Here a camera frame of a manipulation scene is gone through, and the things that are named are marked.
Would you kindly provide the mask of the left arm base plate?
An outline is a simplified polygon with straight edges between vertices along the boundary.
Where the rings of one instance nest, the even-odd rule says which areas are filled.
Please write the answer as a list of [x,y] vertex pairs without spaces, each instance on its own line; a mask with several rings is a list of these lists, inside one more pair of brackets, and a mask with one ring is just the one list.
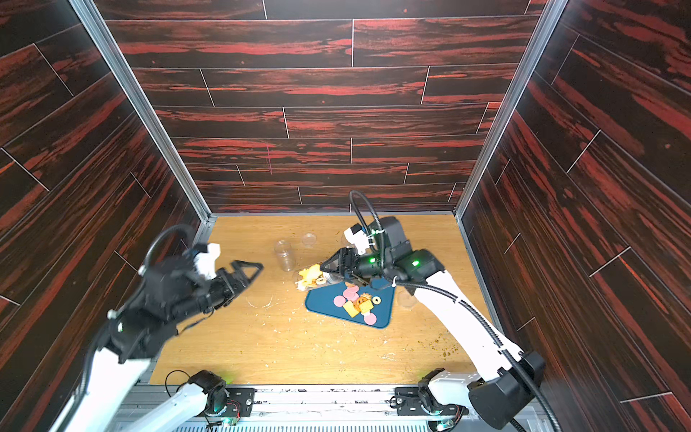
[[226,387],[206,393],[205,405],[197,417],[209,419],[248,418],[255,404],[257,390],[252,387]]

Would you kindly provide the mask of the clear jar lid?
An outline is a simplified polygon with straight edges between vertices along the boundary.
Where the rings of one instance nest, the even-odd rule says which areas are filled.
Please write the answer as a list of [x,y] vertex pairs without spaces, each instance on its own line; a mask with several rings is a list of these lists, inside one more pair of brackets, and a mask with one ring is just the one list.
[[316,245],[317,241],[317,236],[311,232],[304,234],[301,238],[301,243],[305,248],[313,248]]
[[406,311],[412,310],[419,303],[417,298],[406,290],[401,290],[397,294],[396,302],[401,309]]

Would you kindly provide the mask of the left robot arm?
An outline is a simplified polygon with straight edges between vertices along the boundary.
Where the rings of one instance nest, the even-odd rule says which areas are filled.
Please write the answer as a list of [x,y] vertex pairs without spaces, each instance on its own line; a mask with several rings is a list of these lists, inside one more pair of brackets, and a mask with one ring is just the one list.
[[264,270],[242,260],[232,261],[230,270],[216,268],[215,243],[192,243],[182,254],[154,262],[158,246],[175,234],[193,241],[195,231],[178,224],[153,240],[138,271],[138,288],[123,306],[108,311],[86,351],[77,389],[52,430],[107,430],[164,345],[232,304]]

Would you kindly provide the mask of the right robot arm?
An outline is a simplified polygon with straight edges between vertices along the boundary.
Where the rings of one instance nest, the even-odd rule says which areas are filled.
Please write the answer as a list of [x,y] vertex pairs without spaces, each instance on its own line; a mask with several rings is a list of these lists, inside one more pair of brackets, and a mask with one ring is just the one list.
[[380,217],[360,191],[351,191],[349,201],[358,223],[344,233],[348,246],[320,263],[319,284],[363,287],[383,279],[404,288],[441,321],[476,368],[473,378],[437,368],[419,381],[415,396],[395,395],[390,405],[418,407],[438,418],[449,408],[455,408],[457,419],[462,419],[464,410],[474,410],[491,428],[511,426],[521,431],[516,416],[537,401],[552,430],[561,430],[540,389],[545,360],[523,350],[486,320],[438,258],[426,249],[412,248],[397,218]]

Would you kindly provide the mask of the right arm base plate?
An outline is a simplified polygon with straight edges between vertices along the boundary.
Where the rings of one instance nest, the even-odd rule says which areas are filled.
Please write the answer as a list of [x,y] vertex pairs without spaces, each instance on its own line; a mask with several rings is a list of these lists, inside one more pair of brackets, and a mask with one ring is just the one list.
[[394,389],[389,405],[399,416],[452,416],[463,417],[469,410],[461,405],[442,405],[429,391],[417,386],[401,386]]

